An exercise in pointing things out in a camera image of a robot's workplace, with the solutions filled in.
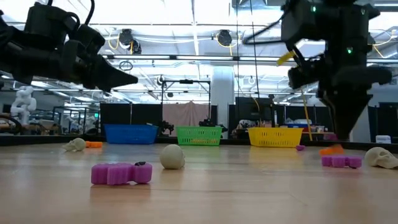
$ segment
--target ceiling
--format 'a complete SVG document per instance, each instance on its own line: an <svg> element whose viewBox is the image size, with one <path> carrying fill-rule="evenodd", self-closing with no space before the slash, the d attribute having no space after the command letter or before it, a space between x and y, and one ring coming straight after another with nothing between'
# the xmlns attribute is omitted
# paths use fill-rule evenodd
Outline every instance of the ceiling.
<svg viewBox="0 0 398 224"><path fill-rule="evenodd" d="M35 0L0 0L1 9L6 15L4 19L8 24L23 29L27 11L34 2ZM117 68L119 68L120 62L125 60L133 64L134 68L128 73L139 77L139 83L122 86L118 88L122 91L114 91L110 96L97 90L84 90L78 85L43 78L38 78L34 85L38 91L51 89L56 95L65 98L73 96L80 102L160 103L161 94L157 79L161 75L166 80L187 78L205 81L211 80L215 66L225 66L235 73L236 94L248 95L256 92L254 79L257 75L260 92L264 93L262 96L266 96L265 93L268 92L279 92L281 95L277 95L277 100L286 102L287 96L283 94L292 92L287 79L287 71L292 66L291 63L287 66L276 67L274 61L263 61L258 62L256 69L253 62L239 62L238 70L236 61L195 60L195 58L181 61L161 60L156 57L156 55L205 55L277 58L287 53L282 44L262 45L254 48L241 43L243 37L278 20L282 14L279 6L284 1L252 0L252 10L250 1L238 0L238 7L236 2L235 0L96 0L95 13L90 26L107 40L100 53L121 55L120 59L109 61ZM361 4L370 2L377 7L383 7L384 10L388 9L387 11L394 11L398 7L393 0L359 2ZM53 6L72 11L80 17L81 21L84 21L90 10L90 0L54 0ZM379 17L369 22L369 31L375 38L376 45L368 58L373 59L374 63L386 62L388 59L391 61L389 65L394 66L395 62L398 62L397 16L398 12L382 12ZM118 34L121 29L132 29L134 38L141 45L141 55L131 55L128 50L123 49L121 44L118 45ZM223 47L218 43L216 36L221 29L230 31L233 38L232 47ZM277 40L279 38L280 26L276 26L256 40ZM297 44L297 47L305 57L310 57L322 52L325 44L303 40ZM14 85L10 77L6 80L9 80L8 85ZM314 89L315 85L310 85L306 90L310 93ZM205 103L208 100L208 86L205 85L175 84L168 91L175 94L172 98L164 95L166 103L190 100ZM298 97L289 97L288 102L300 101L298 99Z"/></svg>

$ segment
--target white pillar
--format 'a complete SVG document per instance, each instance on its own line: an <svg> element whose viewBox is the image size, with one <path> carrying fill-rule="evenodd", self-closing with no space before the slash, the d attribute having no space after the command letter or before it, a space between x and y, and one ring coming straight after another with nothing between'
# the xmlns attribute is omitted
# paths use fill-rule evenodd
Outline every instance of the white pillar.
<svg viewBox="0 0 398 224"><path fill-rule="evenodd" d="M216 66L211 77L211 105L218 106L218 124L228 127L228 105L234 104L234 70L233 67Z"/></svg>
<svg viewBox="0 0 398 224"><path fill-rule="evenodd" d="M351 134L349 136L351 142L371 142L371 132L369 125L368 106L362 111Z"/></svg>

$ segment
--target plastic basket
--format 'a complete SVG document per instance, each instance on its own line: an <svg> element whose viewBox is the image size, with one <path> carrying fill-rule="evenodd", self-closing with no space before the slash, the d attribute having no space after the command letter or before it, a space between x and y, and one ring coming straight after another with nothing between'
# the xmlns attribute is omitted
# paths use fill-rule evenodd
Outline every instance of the plastic basket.
<svg viewBox="0 0 398 224"><path fill-rule="evenodd" d="M177 127L177 139L180 145L218 146L222 127Z"/></svg>
<svg viewBox="0 0 398 224"><path fill-rule="evenodd" d="M259 147L296 147L302 128L249 128L250 144Z"/></svg>
<svg viewBox="0 0 398 224"><path fill-rule="evenodd" d="M106 141L110 144L153 144L157 126L105 124Z"/></svg>

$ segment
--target white robot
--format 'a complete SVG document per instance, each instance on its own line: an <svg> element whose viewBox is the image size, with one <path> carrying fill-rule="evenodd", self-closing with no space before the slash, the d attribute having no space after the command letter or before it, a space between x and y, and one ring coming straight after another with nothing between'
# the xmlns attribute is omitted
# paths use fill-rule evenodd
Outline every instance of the white robot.
<svg viewBox="0 0 398 224"><path fill-rule="evenodd" d="M22 125L29 124L31 111L36 110L36 99L32 97L33 87L21 86L17 91L17 98L11 105L11 116L17 117Z"/></svg>

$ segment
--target pink toy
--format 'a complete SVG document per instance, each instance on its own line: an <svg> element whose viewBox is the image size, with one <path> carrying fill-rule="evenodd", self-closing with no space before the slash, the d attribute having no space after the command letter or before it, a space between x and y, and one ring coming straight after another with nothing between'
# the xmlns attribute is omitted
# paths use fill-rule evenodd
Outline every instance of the pink toy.
<svg viewBox="0 0 398 224"><path fill-rule="evenodd" d="M362 166L362 159L356 156L322 156L322 166L359 168Z"/></svg>
<svg viewBox="0 0 398 224"><path fill-rule="evenodd" d="M305 149L305 146L296 146L296 150L298 150L298 151L302 151L302 150L304 150Z"/></svg>
<svg viewBox="0 0 398 224"><path fill-rule="evenodd" d="M152 165L146 162L97 164L91 168L92 184L119 185L134 181L146 184L152 178Z"/></svg>

